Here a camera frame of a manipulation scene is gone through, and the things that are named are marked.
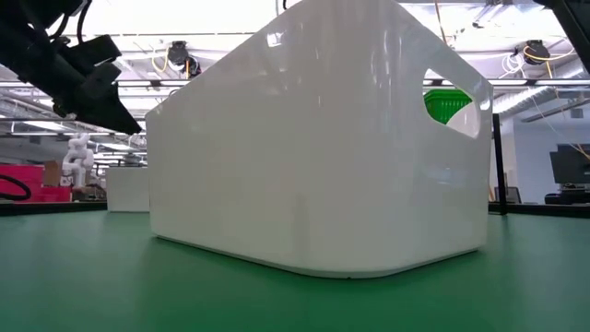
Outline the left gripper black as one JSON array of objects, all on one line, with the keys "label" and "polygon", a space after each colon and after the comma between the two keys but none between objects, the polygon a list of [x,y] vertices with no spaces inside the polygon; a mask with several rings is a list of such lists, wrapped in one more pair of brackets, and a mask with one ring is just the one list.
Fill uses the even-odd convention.
[{"label": "left gripper black", "polygon": [[121,103],[112,62],[119,50],[100,35],[70,47],[66,37],[51,41],[31,28],[1,28],[1,64],[53,99],[60,116],[74,113],[79,122],[133,135],[142,128]]}]

